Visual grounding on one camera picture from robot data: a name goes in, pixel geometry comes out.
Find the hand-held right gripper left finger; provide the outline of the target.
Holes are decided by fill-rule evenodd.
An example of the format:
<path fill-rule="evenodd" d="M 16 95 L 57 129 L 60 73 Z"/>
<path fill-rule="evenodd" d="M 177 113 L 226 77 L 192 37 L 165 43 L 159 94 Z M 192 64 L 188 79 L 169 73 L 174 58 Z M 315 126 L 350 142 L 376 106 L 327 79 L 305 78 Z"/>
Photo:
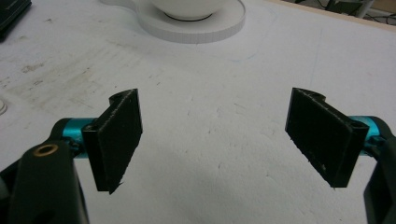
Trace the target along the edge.
<path fill-rule="evenodd" d="M 138 89 L 112 95 L 105 112 L 82 129 L 98 191 L 118 188 L 142 133 Z"/>

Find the white round base board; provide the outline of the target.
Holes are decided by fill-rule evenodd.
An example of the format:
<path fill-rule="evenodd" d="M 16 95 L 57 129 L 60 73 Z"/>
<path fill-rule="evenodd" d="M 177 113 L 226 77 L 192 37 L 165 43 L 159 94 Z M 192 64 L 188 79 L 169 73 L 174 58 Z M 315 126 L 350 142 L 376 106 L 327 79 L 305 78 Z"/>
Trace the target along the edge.
<path fill-rule="evenodd" d="M 166 41 L 183 44 L 205 44 L 227 39 L 243 28 L 246 18 L 246 8 L 241 0 L 229 0 L 210 16 L 195 21 L 167 16 L 149 0 L 100 1 L 105 5 L 131 9 L 146 32 Z"/>

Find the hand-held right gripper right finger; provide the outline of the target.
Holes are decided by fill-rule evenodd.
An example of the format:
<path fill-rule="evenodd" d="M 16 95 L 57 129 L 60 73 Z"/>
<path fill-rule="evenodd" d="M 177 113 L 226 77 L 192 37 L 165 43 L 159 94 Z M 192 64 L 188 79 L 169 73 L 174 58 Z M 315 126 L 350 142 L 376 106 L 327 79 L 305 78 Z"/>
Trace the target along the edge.
<path fill-rule="evenodd" d="M 369 126 L 327 104 L 324 95 L 294 88 L 285 131 L 331 187 L 345 188 Z"/>

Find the white round cup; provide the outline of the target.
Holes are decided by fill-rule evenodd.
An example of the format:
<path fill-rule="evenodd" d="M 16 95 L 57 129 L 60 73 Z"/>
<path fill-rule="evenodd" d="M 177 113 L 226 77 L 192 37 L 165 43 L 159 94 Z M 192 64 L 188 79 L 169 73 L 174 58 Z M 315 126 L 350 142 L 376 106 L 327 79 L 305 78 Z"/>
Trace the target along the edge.
<path fill-rule="evenodd" d="M 221 9 L 229 0 L 149 0 L 152 5 L 172 18 L 195 21 Z"/>

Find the black flat device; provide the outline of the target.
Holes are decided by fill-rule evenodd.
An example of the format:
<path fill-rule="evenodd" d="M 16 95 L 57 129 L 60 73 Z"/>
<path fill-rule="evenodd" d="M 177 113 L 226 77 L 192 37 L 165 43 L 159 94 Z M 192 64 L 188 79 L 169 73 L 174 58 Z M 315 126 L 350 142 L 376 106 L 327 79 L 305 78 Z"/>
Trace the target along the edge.
<path fill-rule="evenodd" d="M 31 0 L 0 0 L 0 43 L 31 5 Z"/>

